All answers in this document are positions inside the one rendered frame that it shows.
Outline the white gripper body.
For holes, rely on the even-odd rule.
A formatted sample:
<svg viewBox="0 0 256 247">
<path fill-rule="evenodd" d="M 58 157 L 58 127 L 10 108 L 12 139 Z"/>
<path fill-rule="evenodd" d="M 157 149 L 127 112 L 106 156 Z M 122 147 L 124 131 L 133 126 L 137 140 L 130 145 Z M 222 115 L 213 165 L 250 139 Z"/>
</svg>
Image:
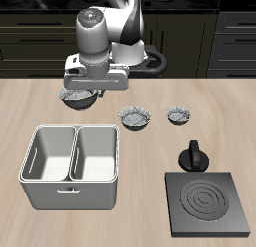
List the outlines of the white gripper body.
<svg viewBox="0 0 256 247">
<path fill-rule="evenodd" d="M 128 75 L 128 66 L 111 66 L 108 73 L 100 78 L 65 74 L 64 87 L 70 90 L 126 90 Z"/>
</svg>

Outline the large grey speckled bowl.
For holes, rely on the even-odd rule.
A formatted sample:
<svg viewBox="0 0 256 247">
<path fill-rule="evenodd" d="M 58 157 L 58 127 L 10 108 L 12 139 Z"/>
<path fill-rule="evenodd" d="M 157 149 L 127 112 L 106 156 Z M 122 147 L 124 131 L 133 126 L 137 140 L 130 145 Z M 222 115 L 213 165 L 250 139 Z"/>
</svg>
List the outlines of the large grey speckled bowl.
<svg viewBox="0 0 256 247">
<path fill-rule="evenodd" d="M 69 90 L 62 88 L 58 93 L 59 98 L 66 106 L 75 110 L 85 110 L 97 100 L 97 90 Z"/>
</svg>

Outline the medium grey speckled bowl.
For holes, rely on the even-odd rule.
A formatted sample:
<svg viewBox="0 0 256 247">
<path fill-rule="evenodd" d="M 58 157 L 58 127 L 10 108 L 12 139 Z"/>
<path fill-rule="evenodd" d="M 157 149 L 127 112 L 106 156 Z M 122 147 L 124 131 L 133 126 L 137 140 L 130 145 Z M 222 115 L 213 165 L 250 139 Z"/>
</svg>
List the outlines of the medium grey speckled bowl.
<svg viewBox="0 0 256 247">
<path fill-rule="evenodd" d="M 148 125 L 152 115 L 146 108 L 129 106 L 121 110 L 118 117 L 128 130 L 140 131 Z"/>
</svg>

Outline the small grey speckled bowl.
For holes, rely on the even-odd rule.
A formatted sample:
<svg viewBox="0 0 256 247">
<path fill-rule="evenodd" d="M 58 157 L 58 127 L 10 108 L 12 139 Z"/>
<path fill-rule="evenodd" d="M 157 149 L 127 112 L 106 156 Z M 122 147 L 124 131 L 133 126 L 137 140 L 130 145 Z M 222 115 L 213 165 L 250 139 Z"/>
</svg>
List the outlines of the small grey speckled bowl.
<svg viewBox="0 0 256 247">
<path fill-rule="evenodd" d="M 180 126 L 189 121 L 191 113 L 185 107 L 174 106 L 167 109 L 166 116 L 171 123 Z"/>
</svg>

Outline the dark brown kitchen cupboards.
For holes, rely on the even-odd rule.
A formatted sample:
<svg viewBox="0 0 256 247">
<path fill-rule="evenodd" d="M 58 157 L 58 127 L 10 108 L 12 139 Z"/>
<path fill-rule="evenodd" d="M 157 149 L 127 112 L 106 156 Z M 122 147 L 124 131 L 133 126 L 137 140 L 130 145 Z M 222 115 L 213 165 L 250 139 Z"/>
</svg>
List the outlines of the dark brown kitchen cupboards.
<svg viewBox="0 0 256 247">
<path fill-rule="evenodd" d="M 61 78 L 66 58 L 78 52 L 77 13 L 0 14 L 0 78 Z M 204 78 L 217 12 L 145 10 L 143 41 L 167 59 L 164 78 Z"/>
</svg>

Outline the white two-bin basket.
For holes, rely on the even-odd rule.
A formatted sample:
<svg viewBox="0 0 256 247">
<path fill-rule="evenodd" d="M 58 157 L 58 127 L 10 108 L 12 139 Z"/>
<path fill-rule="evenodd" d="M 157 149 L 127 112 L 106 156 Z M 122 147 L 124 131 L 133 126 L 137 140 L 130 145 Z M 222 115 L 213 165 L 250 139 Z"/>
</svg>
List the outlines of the white two-bin basket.
<svg viewBox="0 0 256 247">
<path fill-rule="evenodd" d="M 19 182 L 38 210 L 111 210 L 116 204 L 119 128 L 40 125 Z"/>
</svg>

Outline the round black knob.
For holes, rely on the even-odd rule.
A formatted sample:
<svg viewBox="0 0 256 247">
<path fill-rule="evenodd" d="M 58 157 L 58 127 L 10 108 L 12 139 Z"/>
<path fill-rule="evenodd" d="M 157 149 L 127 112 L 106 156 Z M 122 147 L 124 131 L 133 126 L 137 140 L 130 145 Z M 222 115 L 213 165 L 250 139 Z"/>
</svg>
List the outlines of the round black knob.
<svg viewBox="0 0 256 247">
<path fill-rule="evenodd" d="M 186 172 L 204 172 L 209 166 L 209 158 L 199 149 L 198 141 L 191 140 L 189 148 L 180 153 L 178 163 Z"/>
</svg>

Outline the dark grey kitchen cupboard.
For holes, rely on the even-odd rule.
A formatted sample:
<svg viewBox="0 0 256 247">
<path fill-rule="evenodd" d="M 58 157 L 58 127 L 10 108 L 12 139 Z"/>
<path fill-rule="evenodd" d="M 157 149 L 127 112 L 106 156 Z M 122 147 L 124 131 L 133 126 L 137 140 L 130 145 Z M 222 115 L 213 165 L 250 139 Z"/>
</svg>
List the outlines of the dark grey kitchen cupboard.
<svg viewBox="0 0 256 247">
<path fill-rule="evenodd" d="M 218 15 L 207 78 L 256 79 L 256 12 Z"/>
</svg>

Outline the dark grey stove plate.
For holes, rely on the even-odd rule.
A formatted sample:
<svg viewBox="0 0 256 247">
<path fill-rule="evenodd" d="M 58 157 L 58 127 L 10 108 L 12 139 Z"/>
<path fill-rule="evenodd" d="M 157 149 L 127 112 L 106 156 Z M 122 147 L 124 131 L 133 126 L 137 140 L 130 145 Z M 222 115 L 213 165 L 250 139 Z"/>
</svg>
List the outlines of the dark grey stove plate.
<svg viewBox="0 0 256 247">
<path fill-rule="evenodd" d="M 165 173 L 172 237 L 248 237 L 230 173 Z"/>
</svg>

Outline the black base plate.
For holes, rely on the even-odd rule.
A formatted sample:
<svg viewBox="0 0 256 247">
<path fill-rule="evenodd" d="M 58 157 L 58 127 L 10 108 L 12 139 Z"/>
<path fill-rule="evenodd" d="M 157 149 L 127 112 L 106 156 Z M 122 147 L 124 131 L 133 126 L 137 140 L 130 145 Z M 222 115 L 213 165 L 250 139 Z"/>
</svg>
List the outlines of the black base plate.
<svg viewBox="0 0 256 247">
<path fill-rule="evenodd" d="M 147 58 L 133 67 L 136 74 L 143 77 L 158 77 L 167 69 L 166 58 L 157 51 L 154 45 L 146 45 L 144 47 Z"/>
</svg>

